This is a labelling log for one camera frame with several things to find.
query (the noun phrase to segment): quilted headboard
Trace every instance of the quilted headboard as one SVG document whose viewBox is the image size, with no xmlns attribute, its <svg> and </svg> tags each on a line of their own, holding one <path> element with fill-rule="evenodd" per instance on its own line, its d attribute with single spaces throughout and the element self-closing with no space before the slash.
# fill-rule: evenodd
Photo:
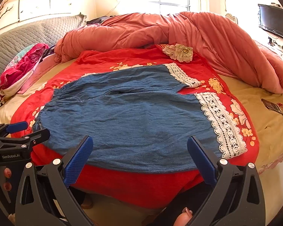
<svg viewBox="0 0 283 226">
<path fill-rule="evenodd" d="M 67 31 L 84 25 L 86 16 L 44 19 L 0 34 L 0 75 L 7 64 L 25 47 L 37 42 L 55 45 Z"/>
</svg>

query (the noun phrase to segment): silver screw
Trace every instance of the silver screw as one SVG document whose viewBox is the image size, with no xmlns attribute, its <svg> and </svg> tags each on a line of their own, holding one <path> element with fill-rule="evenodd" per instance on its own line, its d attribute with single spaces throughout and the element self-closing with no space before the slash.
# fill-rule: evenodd
<svg viewBox="0 0 283 226">
<path fill-rule="evenodd" d="M 222 165 L 226 165 L 228 163 L 228 161 L 226 159 L 221 159 L 219 162 Z"/>
<path fill-rule="evenodd" d="M 59 165 L 61 163 L 60 159 L 54 159 L 52 162 L 54 165 Z"/>
<path fill-rule="evenodd" d="M 248 167 L 249 168 L 255 168 L 255 164 L 250 162 L 250 163 L 248 163 Z"/>
<path fill-rule="evenodd" d="M 26 168 L 31 168 L 31 167 L 32 167 L 32 163 L 31 163 L 31 162 L 27 163 L 27 164 L 25 165 L 25 167 L 26 167 Z"/>
</svg>

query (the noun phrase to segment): pink comforter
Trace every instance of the pink comforter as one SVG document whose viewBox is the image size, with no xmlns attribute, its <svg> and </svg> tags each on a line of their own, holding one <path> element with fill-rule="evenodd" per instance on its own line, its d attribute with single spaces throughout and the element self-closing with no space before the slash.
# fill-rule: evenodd
<svg viewBox="0 0 283 226">
<path fill-rule="evenodd" d="M 230 19 L 214 13 L 175 15 L 133 13 L 69 31 L 55 47 L 56 62 L 79 57 L 84 50 L 106 52 L 151 44 L 178 43 L 193 47 L 217 73 L 254 87 L 283 93 L 283 61 L 256 44 Z"/>
</svg>

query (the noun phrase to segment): lace cuff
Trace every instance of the lace cuff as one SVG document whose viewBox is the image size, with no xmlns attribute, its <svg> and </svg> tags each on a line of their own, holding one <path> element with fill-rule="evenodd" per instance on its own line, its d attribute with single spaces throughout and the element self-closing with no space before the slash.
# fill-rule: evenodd
<svg viewBox="0 0 283 226">
<path fill-rule="evenodd" d="M 211 121 L 212 127 L 217 134 L 220 143 L 219 150 L 222 158 L 230 159 L 242 155 L 247 151 L 246 143 L 240 134 L 240 128 L 236 126 L 233 117 L 225 109 L 216 93 L 203 92 L 194 93 L 201 104 L 201 110 Z"/>
<path fill-rule="evenodd" d="M 201 82 L 197 79 L 189 77 L 176 63 L 166 63 L 164 64 L 171 76 L 176 80 L 180 81 L 182 84 L 188 85 L 190 88 L 198 87 L 201 85 Z"/>
</svg>

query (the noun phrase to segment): television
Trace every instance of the television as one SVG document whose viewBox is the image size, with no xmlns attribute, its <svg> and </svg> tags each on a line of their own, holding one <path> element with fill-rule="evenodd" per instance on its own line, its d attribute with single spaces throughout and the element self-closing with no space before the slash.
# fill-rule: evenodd
<svg viewBox="0 0 283 226">
<path fill-rule="evenodd" d="M 275 6 L 258 4 L 259 27 L 283 38 L 283 9 Z"/>
</svg>

